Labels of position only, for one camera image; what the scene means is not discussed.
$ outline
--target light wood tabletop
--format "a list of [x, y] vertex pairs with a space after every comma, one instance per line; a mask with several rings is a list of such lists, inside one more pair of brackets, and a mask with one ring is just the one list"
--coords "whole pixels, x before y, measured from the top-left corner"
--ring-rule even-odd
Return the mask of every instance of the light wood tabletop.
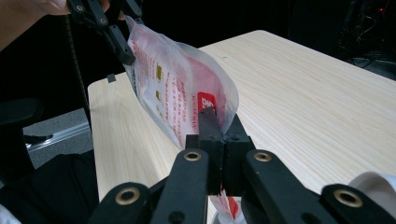
[[[395, 81], [264, 31], [201, 50], [235, 83], [256, 148], [274, 152], [308, 189], [366, 171], [396, 175]], [[150, 187], [169, 174], [178, 150], [125, 74], [92, 83], [89, 99], [100, 199], [118, 184]]]

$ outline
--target plastic bag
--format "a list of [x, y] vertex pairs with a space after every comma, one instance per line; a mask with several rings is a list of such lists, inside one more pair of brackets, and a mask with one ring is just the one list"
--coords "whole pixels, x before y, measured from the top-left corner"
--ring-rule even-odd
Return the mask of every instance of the plastic bag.
[[198, 112], [213, 106], [223, 133], [238, 107], [238, 92], [224, 70], [204, 52], [126, 18], [128, 45], [136, 57], [124, 65], [137, 99], [165, 134], [185, 148], [198, 134]]

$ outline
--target black cable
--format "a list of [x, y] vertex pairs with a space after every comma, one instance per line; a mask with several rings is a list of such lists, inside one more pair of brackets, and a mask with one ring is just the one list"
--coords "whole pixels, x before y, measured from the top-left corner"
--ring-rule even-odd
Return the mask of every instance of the black cable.
[[90, 113], [90, 105], [88, 102], [88, 98], [87, 98], [87, 94], [85, 92], [85, 86], [84, 86], [84, 82], [82, 80], [81, 77], [81, 72], [79, 70], [79, 66], [78, 66], [78, 60], [77, 60], [77, 56], [76, 56], [76, 51], [75, 51], [75, 46], [74, 46], [74, 41], [73, 41], [73, 36], [72, 36], [72, 31], [71, 31], [71, 26], [70, 26], [70, 18], [68, 15], [64, 16], [64, 29], [65, 29], [65, 34], [66, 34], [66, 41], [69, 45], [69, 51], [70, 51], [70, 55], [72, 58], [72, 63], [74, 65], [74, 70], [76, 73], [76, 78], [78, 80], [78, 84], [80, 86], [80, 90], [81, 90], [81, 97], [80, 100], [83, 104], [84, 107], [84, 112], [85, 112], [85, 116], [88, 119], [88, 123], [90, 125], [90, 129], [92, 129], [91, 126], [91, 113]]

